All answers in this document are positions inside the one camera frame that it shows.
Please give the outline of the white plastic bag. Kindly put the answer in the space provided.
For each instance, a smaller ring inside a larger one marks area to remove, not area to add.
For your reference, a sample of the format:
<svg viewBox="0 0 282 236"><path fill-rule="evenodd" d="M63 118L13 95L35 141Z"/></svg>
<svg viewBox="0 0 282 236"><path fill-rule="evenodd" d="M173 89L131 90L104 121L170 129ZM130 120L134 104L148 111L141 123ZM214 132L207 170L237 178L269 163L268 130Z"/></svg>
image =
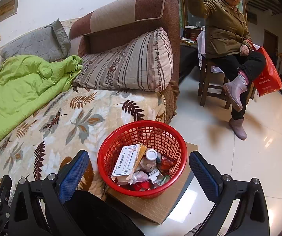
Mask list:
<svg viewBox="0 0 282 236"><path fill-rule="evenodd" d="M132 184L136 183L143 183L149 180L149 176L143 171L137 171L133 173L133 182Z"/></svg>

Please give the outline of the leaf pattern fleece blanket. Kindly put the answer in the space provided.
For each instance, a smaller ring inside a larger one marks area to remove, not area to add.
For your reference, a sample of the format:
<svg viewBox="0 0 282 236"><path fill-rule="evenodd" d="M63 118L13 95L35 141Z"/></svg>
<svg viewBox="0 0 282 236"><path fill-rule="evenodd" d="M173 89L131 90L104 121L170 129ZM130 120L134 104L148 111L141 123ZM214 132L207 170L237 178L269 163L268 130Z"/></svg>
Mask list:
<svg viewBox="0 0 282 236"><path fill-rule="evenodd" d="M0 141L0 184L8 175L11 193L21 178L42 180L57 173L79 150L89 165L78 189L102 198L105 183L97 168L98 151L115 129L137 120L169 123L176 113L177 83L162 92L109 91L75 87L30 115Z"/></svg>

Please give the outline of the cardboard sheet under basket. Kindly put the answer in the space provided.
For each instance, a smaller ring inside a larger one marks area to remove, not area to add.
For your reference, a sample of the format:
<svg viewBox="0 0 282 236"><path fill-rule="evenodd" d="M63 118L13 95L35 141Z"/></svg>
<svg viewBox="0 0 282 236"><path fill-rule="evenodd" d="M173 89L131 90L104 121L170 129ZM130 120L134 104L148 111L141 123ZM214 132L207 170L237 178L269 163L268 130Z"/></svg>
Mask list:
<svg viewBox="0 0 282 236"><path fill-rule="evenodd" d="M142 199L131 197L118 193L113 189L108 189L106 192L106 202L133 218L141 217L151 222L162 224L184 195L193 177L194 174L189 164L186 164L179 179L164 193L155 198Z"/></svg>

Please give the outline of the white blue medicine box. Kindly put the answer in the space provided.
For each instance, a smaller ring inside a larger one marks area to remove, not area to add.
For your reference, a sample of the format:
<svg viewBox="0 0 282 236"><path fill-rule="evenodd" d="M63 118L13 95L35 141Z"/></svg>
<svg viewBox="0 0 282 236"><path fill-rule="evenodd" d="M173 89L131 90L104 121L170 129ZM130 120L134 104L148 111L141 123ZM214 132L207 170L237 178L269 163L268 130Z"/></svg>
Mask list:
<svg viewBox="0 0 282 236"><path fill-rule="evenodd" d="M123 146L113 169L111 179L118 185L133 184L134 173L147 147L142 144Z"/></svg>

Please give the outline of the red crumpled wrapper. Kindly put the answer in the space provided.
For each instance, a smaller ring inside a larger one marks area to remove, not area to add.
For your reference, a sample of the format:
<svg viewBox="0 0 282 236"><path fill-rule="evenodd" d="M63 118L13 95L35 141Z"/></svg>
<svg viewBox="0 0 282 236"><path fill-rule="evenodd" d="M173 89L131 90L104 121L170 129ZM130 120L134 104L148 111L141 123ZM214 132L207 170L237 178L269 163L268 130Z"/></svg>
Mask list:
<svg viewBox="0 0 282 236"><path fill-rule="evenodd" d="M162 155L159 160L159 162L157 161L157 168L163 175L169 174L169 169L176 165L174 160L169 159L164 155Z"/></svg>

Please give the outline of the red plastic mesh basket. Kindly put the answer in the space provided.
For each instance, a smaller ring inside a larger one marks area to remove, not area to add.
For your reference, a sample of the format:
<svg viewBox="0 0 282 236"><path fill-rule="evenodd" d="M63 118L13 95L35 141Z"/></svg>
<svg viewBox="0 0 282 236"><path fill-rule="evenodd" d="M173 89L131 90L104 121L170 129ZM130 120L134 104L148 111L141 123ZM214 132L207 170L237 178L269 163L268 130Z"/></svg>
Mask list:
<svg viewBox="0 0 282 236"><path fill-rule="evenodd" d="M111 189L133 197L154 198L181 176L187 163L187 146L171 126L141 120L110 133L99 149L97 163Z"/></svg>

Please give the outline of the white pill bottle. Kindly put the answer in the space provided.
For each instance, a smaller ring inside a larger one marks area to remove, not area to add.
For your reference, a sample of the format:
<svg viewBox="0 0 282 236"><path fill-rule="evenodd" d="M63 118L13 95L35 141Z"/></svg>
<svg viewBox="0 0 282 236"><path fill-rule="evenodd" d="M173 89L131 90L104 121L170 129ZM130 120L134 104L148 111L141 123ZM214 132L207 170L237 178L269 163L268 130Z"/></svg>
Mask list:
<svg viewBox="0 0 282 236"><path fill-rule="evenodd" d="M156 150L152 148L147 148L145 151L145 156L140 161L139 165L141 170L146 172L151 172L156 168L156 159L158 157L158 153Z"/></svg>

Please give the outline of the green quilt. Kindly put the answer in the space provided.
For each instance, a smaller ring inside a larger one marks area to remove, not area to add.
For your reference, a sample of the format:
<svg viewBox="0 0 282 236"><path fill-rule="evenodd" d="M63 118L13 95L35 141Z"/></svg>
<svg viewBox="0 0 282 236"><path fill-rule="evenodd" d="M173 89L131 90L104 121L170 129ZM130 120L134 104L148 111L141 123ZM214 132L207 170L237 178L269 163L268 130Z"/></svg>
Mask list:
<svg viewBox="0 0 282 236"><path fill-rule="evenodd" d="M77 55L48 62L36 55L17 55L0 67L0 141L31 114L67 91L82 70Z"/></svg>

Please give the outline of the red shopping bag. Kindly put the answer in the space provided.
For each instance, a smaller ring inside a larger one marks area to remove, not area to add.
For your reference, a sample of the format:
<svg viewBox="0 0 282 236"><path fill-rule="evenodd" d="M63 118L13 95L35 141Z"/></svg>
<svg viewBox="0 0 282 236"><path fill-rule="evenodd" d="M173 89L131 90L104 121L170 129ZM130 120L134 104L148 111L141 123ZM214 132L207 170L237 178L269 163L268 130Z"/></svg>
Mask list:
<svg viewBox="0 0 282 236"><path fill-rule="evenodd" d="M253 45L255 51L261 53L266 59L266 65L260 75L253 81L258 95L263 96L282 89L282 81L266 50L256 44Z"/></svg>

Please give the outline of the wooden stool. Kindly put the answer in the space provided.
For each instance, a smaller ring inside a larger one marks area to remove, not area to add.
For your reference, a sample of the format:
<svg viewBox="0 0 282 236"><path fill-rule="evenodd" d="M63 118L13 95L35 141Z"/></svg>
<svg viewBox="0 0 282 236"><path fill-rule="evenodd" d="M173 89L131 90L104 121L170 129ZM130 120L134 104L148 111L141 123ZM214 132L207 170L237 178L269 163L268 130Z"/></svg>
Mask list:
<svg viewBox="0 0 282 236"><path fill-rule="evenodd" d="M207 97L218 98L225 101L225 109L231 107L229 96L223 90L223 85L229 80L224 73L213 73L212 67L215 66L213 62L206 59L202 54L202 66L200 70L198 97L200 97L200 105L205 106Z"/></svg>

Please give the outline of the grey quilted pillow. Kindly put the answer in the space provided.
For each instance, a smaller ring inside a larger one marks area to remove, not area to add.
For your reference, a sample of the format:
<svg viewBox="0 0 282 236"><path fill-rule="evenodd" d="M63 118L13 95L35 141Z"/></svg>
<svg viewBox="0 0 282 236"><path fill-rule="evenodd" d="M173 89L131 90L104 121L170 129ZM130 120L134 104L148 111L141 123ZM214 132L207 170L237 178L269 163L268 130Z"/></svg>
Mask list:
<svg viewBox="0 0 282 236"><path fill-rule="evenodd" d="M71 43L59 20L30 32L1 51L2 60L17 55L36 55L48 62L55 62L67 57Z"/></svg>

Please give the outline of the dark wooden table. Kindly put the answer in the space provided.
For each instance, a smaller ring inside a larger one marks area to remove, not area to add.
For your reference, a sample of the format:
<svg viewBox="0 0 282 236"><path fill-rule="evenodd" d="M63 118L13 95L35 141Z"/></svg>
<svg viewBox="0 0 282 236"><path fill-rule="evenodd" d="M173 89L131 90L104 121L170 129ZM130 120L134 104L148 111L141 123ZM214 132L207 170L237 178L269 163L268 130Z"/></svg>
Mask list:
<svg viewBox="0 0 282 236"><path fill-rule="evenodd" d="M196 26L181 28L181 57L179 65L179 83L199 64L197 37L203 29Z"/></svg>

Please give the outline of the seated woman in jacket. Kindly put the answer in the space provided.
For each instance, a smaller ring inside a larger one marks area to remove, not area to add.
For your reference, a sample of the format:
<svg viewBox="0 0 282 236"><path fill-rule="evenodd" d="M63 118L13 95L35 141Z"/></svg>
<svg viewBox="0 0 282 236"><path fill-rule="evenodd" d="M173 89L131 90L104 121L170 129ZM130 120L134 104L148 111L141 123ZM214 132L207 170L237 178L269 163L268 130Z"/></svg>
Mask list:
<svg viewBox="0 0 282 236"><path fill-rule="evenodd" d="M243 128L247 96L251 83L264 70L266 58L254 51L240 0L187 0L190 13L206 21L206 58L219 67L228 78L223 85L231 100L229 126L245 140Z"/></svg>

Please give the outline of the striped floral pillow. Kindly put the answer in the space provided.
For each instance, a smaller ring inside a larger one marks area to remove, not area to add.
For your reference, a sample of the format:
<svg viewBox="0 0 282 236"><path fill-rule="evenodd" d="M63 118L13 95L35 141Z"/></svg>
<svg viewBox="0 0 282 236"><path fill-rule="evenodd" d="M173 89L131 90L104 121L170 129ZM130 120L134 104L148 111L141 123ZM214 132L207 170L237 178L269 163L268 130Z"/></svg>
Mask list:
<svg viewBox="0 0 282 236"><path fill-rule="evenodd" d="M96 54L85 54L74 86L89 89L140 89L160 92L173 74L173 54L166 31L159 27L131 42Z"/></svg>

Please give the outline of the brown beige headboard cushion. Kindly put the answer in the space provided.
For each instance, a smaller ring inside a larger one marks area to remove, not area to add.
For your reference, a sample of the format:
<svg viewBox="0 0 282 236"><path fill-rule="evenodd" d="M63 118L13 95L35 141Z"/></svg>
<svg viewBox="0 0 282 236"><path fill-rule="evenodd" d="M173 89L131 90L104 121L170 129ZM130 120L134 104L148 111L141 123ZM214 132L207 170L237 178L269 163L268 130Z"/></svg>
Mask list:
<svg viewBox="0 0 282 236"><path fill-rule="evenodd" d="M178 0L117 0L79 18L69 33L79 38L78 55L95 54L129 43L134 38L163 28L173 54L172 79L179 79L180 25Z"/></svg>

